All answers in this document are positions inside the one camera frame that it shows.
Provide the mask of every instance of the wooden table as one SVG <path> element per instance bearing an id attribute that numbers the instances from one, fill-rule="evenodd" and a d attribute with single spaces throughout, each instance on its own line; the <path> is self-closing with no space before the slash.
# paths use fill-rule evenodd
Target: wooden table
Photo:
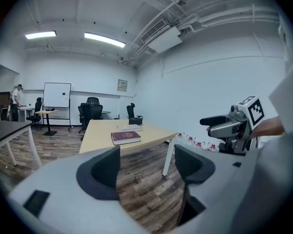
<path id="1" fill-rule="evenodd" d="M 36 112 L 36 114 L 40 114 L 40 115 L 42 115 L 42 117 L 43 117 L 44 114 L 47 117 L 48 132 L 45 132 L 43 135 L 45 135 L 45 136 L 53 136 L 57 132 L 57 131 L 51 131 L 50 130 L 50 123 L 49 123 L 49 114 L 55 113 L 57 111 L 58 110 L 53 110 L 53 111 L 42 110 L 42 111 Z"/>
<path id="2" fill-rule="evenodd" d="M 0 147 L 3 145 L 7 146 L 14 165 L 17 165 L 17 162 L 12 153 L 9 141 L 27 131 L 31 151 L 33 152 L 33 155 L 35 157 L 35 160 L 38 166 L 42 166 L 42 163 L 37 154 L 37 150 L 34 143 L 33 135 L 31 133 L 30 125 L 31 125 L 30 123 L 25 123 L 25 122 L 15 122 L 15 121 L 7 121 L 7 120 L 0 121 Z"/>
<path id="3" fill-rule="evenodd" d="M 119 132 L 117 126 L 126 126 L 127 119 L 91 120 L 87 127 L 79 153 L 83 154 L 101 148 L 114 147 L 111 133 Z M 174 147 L 176 132 L 172 132 L 154 125 L 142 124 L 140 142 L 120 145 L 121 151 L 132 151 L 169 140 L 169 146 L 164 165 L 163 175 L 166 176 Z"/>

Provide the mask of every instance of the white ceiling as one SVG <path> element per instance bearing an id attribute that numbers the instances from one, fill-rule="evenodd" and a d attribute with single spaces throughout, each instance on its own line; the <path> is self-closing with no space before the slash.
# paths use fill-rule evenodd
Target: white ceiling
<path id="1" fill-rule="evenodd" d="M 252 16 L 252 11 L 231 13 L 232 9 L 242 7 L 264 7 L 256 12 L 261 19 L 276 21 L 277 13 L 272 0 L 187 0 L 185 5 L 173 4 L 174 0 L 20 0 L 11 10 L 3 35 L 16 46 L 24 48 L 27 53 L 33 52 L 67 52 L 84 53 L 101 56 L 118 61 L 121 57 L 125 64 L 139 66 L 154 51 L 148 49 L 136 60 L 131 59 L 143 45 L 140 36 L 160 19 L 166 19 L 171 25 L 180 25 L 192 13 L 199 18 L 215 15 L 208 21 L 208 26 L 221 21 L 234 21 L 238 16 Z M 217 13 L 229 11 L 229 15 Z M 148 23 L 154 20 L 142 32 Z M 199 23 L 193 27 L 202 27 Z M 57 36 L 46 39 L 27 40 L 24 35 L 37 31 L 55 30 Z M 84 38 L 84 32 L 104 35 L 125 42 L 124 49 L 104 42 Z M 187 35 L 194 34 L 187 29 Z"/>

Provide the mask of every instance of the book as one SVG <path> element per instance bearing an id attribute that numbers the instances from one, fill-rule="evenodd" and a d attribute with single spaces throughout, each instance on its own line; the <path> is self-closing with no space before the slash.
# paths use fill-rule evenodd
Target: book
<path id="1" fill-rule="evenodd" d="M 142 128 L 138 126 L 137 124 L 133 125 L 127 125 L 127 126 L 118 126 L 117 127 L 119 131 L 127 132 L 127 131 L 141 131 Z"/>
<path id="2" fill-rule="evenodd" d="M 115 146 L 139 142 L 141 138 L 135 131 L 111 133 L 111 137 Z"/>

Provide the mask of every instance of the table leg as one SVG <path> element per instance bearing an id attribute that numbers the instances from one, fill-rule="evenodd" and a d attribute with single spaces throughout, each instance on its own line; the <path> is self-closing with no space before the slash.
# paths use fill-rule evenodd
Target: table leg
<path id="1" fill-rule="evenodd" d="M 50 123 L 49 123 L 49 115 L 46 114 L 46 117 L 47 117 L 48 132 L 45 132 L 43 135 L 45 135 L 45 136 L 53 136 L 57 131 L 51 131 Z"/>
<path id="2" fill-rule="evenodd" d="M 169 168 L 170 161 L 171 161 L 172 151 L 174 150 L 174 143 L 175 143 L 175 138 L 172 138 L 169 141 L 168 151 L 167 151 L 166 160 L 165 160 L 165 166 L 163 169 L 163 176 L 167 175 L 168 168 Z"/>
<path id="3" fill-rule="evenodd" d="M 9 151 L 9 154 L 10 154 L 11 159 L 12 159 L 12 161 L 13 161 L 13 164 L 16 166 L 16 165 L 17 165 L 17 162 L 16 162 L 16 160 L 15 160 L 15 158 L 14 158 L 14 155 L 13 155 L 13 153 L 12 153 L 10 143 L 7 142 L 7 143 L 6 143 L 6 146 L 8 147 L 8 151 Z"/>
<path id="4" fill-rule="evenodd" d="M 28 129 L 28 140 L 29 140 L 31 151 L 33 152 L 33 155 L 35 157 L 35 160 L 36 160 L 38 166 L 41 167 L 42 163 L 40 161 L 40 158 L 39 158 L 37 150 L 36 150 L 35 142 L 33 139 L 33 134 L 31 133 L 31 128 Z"/>

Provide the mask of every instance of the ceiling light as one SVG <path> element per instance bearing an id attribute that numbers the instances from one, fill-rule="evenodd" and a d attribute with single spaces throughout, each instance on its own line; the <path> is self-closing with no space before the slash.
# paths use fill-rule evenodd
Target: ceiling light
<path id="1" fill-rule="evenodd" d="M 55 31 L 49 31 L 49 32 L 39 32 L 39 33 L 33 33 L 29 35 L 25 35 L 27 39 L 34 39 L 34 38 L 41 38 L 41 37 L 55 37 Z"/>
<path id="2" fill-rule="evenodd" d="M 89 38 L 89 39 L 93 39 L 93 40 L 104 41 L 104 42 L 119 46 L 121 48 L 123 48 L 126 45 L 124 42 L 117 41 L 117 40 L 103 37 L 103 36 L 99 36 L 99 35 L 95 35 L 95 34 L 91 34 L 91 33 L 87 33 L 87 32 L 84 34 L 84 37 Z"/>

